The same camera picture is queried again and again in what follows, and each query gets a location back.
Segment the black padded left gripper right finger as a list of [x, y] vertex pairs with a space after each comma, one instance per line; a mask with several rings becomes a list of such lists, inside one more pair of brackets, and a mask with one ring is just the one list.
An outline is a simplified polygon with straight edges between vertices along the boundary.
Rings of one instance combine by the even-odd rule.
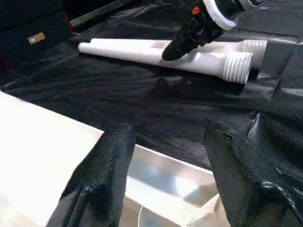
[[283, 174], [247, 136], [207, 119], [204, 144], [232, 227], [303, 225], [303, 187]]

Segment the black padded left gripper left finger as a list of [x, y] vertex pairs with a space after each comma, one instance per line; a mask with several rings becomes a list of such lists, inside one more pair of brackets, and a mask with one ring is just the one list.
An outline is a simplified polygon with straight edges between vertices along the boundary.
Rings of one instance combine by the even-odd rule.
[[48, 227], [117, 227], [136, 136], [129, 123], [102, 134], [73, 171]]

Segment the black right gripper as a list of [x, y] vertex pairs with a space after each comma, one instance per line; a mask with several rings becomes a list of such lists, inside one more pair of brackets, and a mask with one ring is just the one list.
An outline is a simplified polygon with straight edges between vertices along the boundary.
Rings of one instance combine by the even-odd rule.
[[222, 34], [223, 29], [212, 20], [204, 2], [195, 0], [175, 39], [163, 51], [162, 59], [165, 61], [178, 60], [196, 49], [198, 45], [209, 44]]

